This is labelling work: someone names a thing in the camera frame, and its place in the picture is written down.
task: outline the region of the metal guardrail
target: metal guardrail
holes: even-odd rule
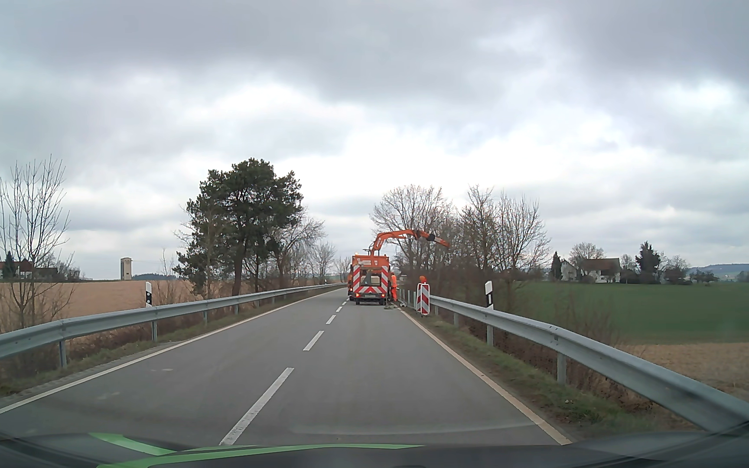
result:
[[[415,292],[403,290],[402,298],[414,308]],[[491,346],[495,327],[556,350],[557,380],[562,383],[567,356],[706,431],[749,435],[749,403],[670,369],[556,325],[445,297],[431,296],[430,304],[436,315],[439,307],[452,311],[455,325],[459,314],[486,324]]]
[[[54,322],[30,326],[22,330],[10,331],[0,335],[0,360],[15,356],[19,353],[30,351],[39,346],[59,344],[60,366],[66,367],[65,341],[78,336],[91,335],[93,333],[107,332],[123,326],[138,325],[151,322],[152,341],[157,341],[157,321],[179,315],[202,312],[204,322],[207,320],[207,312],[221,307],[235,306],[235,313],[239,313],[239,304],[255,302],[262,299],[274,299],[293,293],[328,289],[331,287],[345,286],[345,283],[331,283],[327,285],[291,287],[277,289],[275,291],[255,292],[240,296],[221,297],[205,301],[183,302],[181,304],[155,305],[128,311],[107,312],[103,314],[85,315],[74,318],[65,318]]]

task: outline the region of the orange safety suit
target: orange safety suit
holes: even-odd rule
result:
[[[392,301],[398,301],[398,277],[392,273]]]

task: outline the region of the truck crane arm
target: truck crane arm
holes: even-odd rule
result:
[[[387,239],[426,239],[427,241],[438,242],[449,249],[449,242],[440,237],[436,237],[434,234],[429,234],[420,229],[404,229],[402,231],[380,232],[380,234],[374,238],[372,248],[369,249],[373,255],[375,252],[380,251],[380,248]]]

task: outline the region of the green field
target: green field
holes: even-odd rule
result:
[[[612,319],[627,343],[749,341],[749,283],[670,286],[534,282],[522,291],[529,299],[529,315],[546,322],[551,321],[557,298],[568,293],[588,307],[611,309]],[[505,299],[504,291],[499,291],[499,310],[505,309]]]

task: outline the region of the cloud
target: cloud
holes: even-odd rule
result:
[[[0,176],[51,153],[94,277],[246,157],[344,250],[394,186],[481,183],[560,251],[749,260],[749,3],[0,2]]]

